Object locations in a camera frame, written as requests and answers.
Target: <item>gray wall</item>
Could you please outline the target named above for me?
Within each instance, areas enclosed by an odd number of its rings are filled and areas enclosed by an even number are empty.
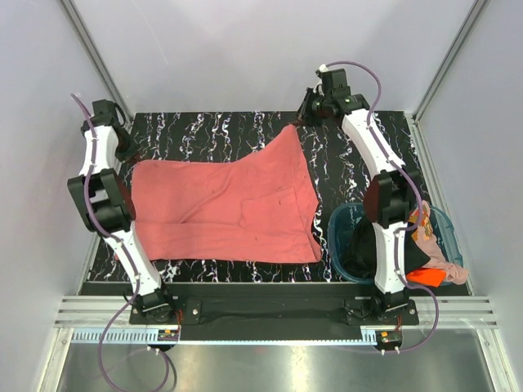
[[[55,0],[1,1],[0,54],[0,390],[28,392],[91,239],[66,187],[85,154],[69,93],[106,93]]]
[[[474,288],[490,296],[523,386],[522,20],[523,2],[490,2],[421,124]]]
[[[131,110],[297,110],[323,63],[414,110],[473,0],[74,0]],[[372,95],[356,69],[354,91]]]

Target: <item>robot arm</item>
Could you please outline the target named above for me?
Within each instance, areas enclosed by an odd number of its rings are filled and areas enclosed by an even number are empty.
[[[123,128],[123,124],[119,123],[116,104],[99,100],[92,105],[94,115],[91,120],[96,133],[96,153],[93,156],[93,134],[85,122],[81,128],[87,143],[85,161],[79,176],[68,180],[69,192],[87,229],[91,232],[96,231],[114,250],[131,280],[134,292],[138,287],[136,281],[140,279],[139,292],[133,304],[135,309],[145,317],[168,320],[174,312],[172,295],[141,246],[136,235],[136,212],[131,195],[115,171],[117,161],[133,159],[138,148]],[[93,163],[88,196],[96,219],[101,227],[111,234],[110,237],[96,229],[87,212],[83,188],[87,171]]]
[[[369,169],[372,180],[364,196],[364,211],[373,222],[377,248],[374,278],[377,293],[371,299],[371,306],[374,312],[382,314],[406,306],[409,301],[403,284],[405,231],[398,229],[407,227],[415,197],[406,180],[391,164],[404,167],[405,163],[394,153],[381,132],[373,134],[369,130],[369,104],[362,95],[351,94],[345,70],[330,71],[322,65],[317,75],[321,82],[315,89],[307,89],[297,119],[309,126],[320,125],[326,118],[333,119],[352,139]],[[370,116],[370,125],[378,129],[373,116]],[[419,172],[407,172],[418,183]],[[398,236],[397,250],[395,236]]]

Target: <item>clothes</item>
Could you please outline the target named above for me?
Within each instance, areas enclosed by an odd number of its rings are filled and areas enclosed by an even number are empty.
[[[343,268],[357,278],[373,278],[377,268],[376,234],[363,216],[354,228],[349,246],[342,255]],[[405,273],[424,266],[430,257],[423,253],[410,235],[405,235]]]
[[[439,287],[445,280],[447,274],[441,269],[436,268],[418,268],[407,274],[407,280],[410,282],[424,284],[425,286]]]
[[[423,266],[424,268],[436,268],[444,270],[446,273],[445,281],[456,284],[464,284],[468,278],[468,270],[461,265],[449,263],[437,243],[437,238],[433,233],[433,228],[429,220],[431,209],[427,202],[422,203],[422,224],[413,237],[416,238],[416,244],[419,248],[430,257],[430,260]],[[409,221],[415,222],[418,219],[418,209],[416,208],[410,215]]]
[[[140,162],[132,200],[151,260],[321,258],[311,232],[318,198],[294,126],[234,163]]]

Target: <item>marble tabletop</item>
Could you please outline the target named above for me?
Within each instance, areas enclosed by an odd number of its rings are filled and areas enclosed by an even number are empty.
[[[142,159],[190,162],[234,162],[263,149],[295,119],[294,112],[141,113],[132,126]],[[392,148],[408,167],[418,157],[403,112],[377,112],[376,121]],[[313,234],[321,245],[318,263],[281,265],[256,261],[155,261],[166,283],[174,282],[332,282],[340,277],[331,267],[327,228],[333,210],[343,203],[361,202],[369,173],[355,146],[333,122],[322,127],[299,127],[303,153],[320,205]],[[120,176],[132,186],[133,165],[124,163]],[[422,184],[423,197],[428,198]],[[128,277],[101,242],[88,282],[126,282]]]

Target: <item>gray floor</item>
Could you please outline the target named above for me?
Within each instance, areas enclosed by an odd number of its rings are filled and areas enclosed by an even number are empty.
[[[407,331],[404,346],[421,338],[421,332]],[[138,348],[104,347],[112,380],[129,392],[152,390],[164,375],[162,359],[151,353],[122,360]],[[420,350],[399,356],[354,346],[179,345],[168,353],[177,367],[178,392],[494,391],[478,338],[468,330],[438,331]],[[71,346],[58,390],[112,390],[100,376],[96,345]]]

